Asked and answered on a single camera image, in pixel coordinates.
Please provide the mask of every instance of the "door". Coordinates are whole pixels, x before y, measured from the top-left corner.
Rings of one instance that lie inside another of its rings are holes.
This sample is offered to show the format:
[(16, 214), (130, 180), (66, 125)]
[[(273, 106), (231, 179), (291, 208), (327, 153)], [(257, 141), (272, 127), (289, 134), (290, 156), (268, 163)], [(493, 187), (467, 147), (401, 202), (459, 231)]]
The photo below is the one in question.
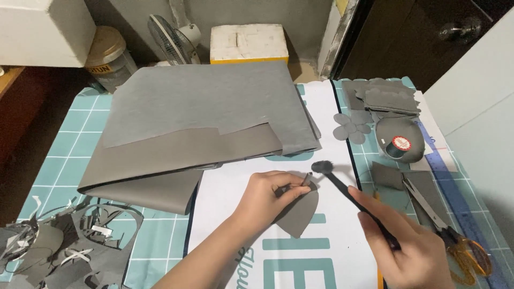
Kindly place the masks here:
[(354, 43), (339, 53), (333, 78), (408, 76), (424, 92), (512, 7), (513, 1), (495, 2), (375, 0)]

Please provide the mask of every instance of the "finger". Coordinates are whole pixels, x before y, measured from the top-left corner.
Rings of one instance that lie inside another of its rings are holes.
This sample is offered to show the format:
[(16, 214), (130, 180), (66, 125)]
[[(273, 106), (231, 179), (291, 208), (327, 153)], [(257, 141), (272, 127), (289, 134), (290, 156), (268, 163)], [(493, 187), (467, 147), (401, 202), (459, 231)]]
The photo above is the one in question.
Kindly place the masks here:
[(288, 173), (288, 172), (282, 172), (278, 174), (274, 174), (271, 176), (268, 176), (267, 179), (271, 182), (273, 186), (285, 186), (288, 184), (291, 185), (301, 185), (303, 182), (303, 178), (299, 177), (297, 175)]
[(408, 242), (417, 237), (414, 229), (395, 209), (382, 204), (353, 186), (348, 187), (348, 192), (359, 204), (368, 209), (371, 214), (382, 222), (384, 227), (398, 239), (400, 245), (402, 242)]
[(415, 220), (413, 220), (412, 218), (410, 218), (409, 216), (407, 216), (406, 214), (404, 213), (401, 213), (400, 216), (405, 220), (407, 221), (407, 223), (409, 223), (409, 226), (411, 226), (411, 228), (418, 234), (421, 234), (423, 232), (426, 232), (428, 231), (425, 227), (419, 225)]
[(310, 192), (310, 187), (294, 187), (287, 190), (278, 200), (281, 208), (285, 208), (287, 205), (291, 204), (294, 200), (296, 200), (299, 196)]
[(375, 256), (377, 266), (384, 277), (391, 280), (391, 277), (398, 276), (400, 269), (396, 264), (396, 259), (394, 258), (389, 243), (384, 238), (377, 223), (365, 212), (359, 212), (357, 216), (359, 217), (362, 230), (364, 230), (366, 241), (370, 245), (373, 256)]
[(271, 175), (282, 174), (282, 173), (287, 173), (287, 172), (286, 171), (269, 171), (269, 172), (264, 172), (262, 174), (265, 176), (271, 176)]

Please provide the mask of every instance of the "hand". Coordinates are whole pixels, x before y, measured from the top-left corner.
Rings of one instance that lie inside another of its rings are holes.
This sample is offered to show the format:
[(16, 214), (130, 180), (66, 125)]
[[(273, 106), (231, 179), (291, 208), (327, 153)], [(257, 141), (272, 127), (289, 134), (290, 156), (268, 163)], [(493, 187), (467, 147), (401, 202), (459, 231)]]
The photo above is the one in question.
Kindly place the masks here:
[(377, 224), (367, 213), (358, 213), (366, 240), (387, 284), (396, 289), (453, 289), (443, 240), (405, 214), (350, 186), (349, 193), (376, 216), (400, 243), (391, 251)]
[[(245, 193), (232, 217), (249, 229), (250, 235), (265, 229), (277, 215), (300, 195), (310, 192), (309, 186), (300, 186), (303, 178), (284, 171), (255, 173), (250, 176)], [(280, 198), (275, 191), (289, 185)]]

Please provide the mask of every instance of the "brush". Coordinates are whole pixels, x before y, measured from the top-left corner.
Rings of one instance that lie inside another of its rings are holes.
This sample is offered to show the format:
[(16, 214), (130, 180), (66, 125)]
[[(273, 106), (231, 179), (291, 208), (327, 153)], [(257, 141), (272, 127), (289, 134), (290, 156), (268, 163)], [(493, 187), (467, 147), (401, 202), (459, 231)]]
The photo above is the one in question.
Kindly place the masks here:
[(321, 173), (324, 176), (326, 176), (335, 186), (336, 188), (343, 193), (343, 195), (348, 198), (348, 200), (352, 201), (352, 203), (361, 211), (365, 212), (368, 215), (371, 216), (373, 221), (375, 221), (380, 228), (380, 231), (382, 231), (382, 234), (384, 235), (385, 239), (389, 243), (389, 246), (391, 250), (400, 250), (400, 244), (398, 243), (398, 240), (384, 227), (382, 222), (377, 219), (373, 214), (371, 214), (368, 209), (364, 208), (361, 204), (359, 204), (348, 192), (348, 186), (345, 185), (341, 180), (339, 180), (334, 174), (332, 174), (332, 171), (334, 170), (334, 165), (328, 161), (328, 160), (321, 160), (315, 162), (310, 167), (314, 172)]

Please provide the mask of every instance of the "blue ruler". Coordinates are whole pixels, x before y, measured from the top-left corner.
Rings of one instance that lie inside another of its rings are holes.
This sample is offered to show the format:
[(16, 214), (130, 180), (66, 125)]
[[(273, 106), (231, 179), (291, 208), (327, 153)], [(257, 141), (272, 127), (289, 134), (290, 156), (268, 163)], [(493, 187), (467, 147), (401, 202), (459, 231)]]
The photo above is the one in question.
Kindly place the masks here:
[[(466, 199), (464, 199), (461, 192), (459, 191), (457, 184), (453, 180), (453, 176), (450, 174), (450, 171), (446, 167), (443, 158), (435, 148), (435, 144), (431, 140), (430, 135), (420, 121), (415, 122), (421, 129), (421, 133), (423, 133), (425, 142), (433, 151), (433, 153), (425, 155), (425, 158), (427, 159), (427, 162), (432, 169), (437, 184), (439, 184), (441, 193), (443, 193), (445, 196), (450, 209), (452, 210), (458, 224), (461, 227), (462, 232), (467, 238), (478, 242), (486, 250), (486, 252), (490, 252), (489, 245), (487, 244), (484, 235), (480, 231), (478, 224), (473, 218), (473, 214), (469, 209)], [(496, 259), (492, 254), (489, 254), (489, 258), (491, 259), (492, 263), (492, 274), (486, 278), (489, 287), (491, 289), (508, 288), (507, 282), (503, 277), (502, 271), (498, 266)]]

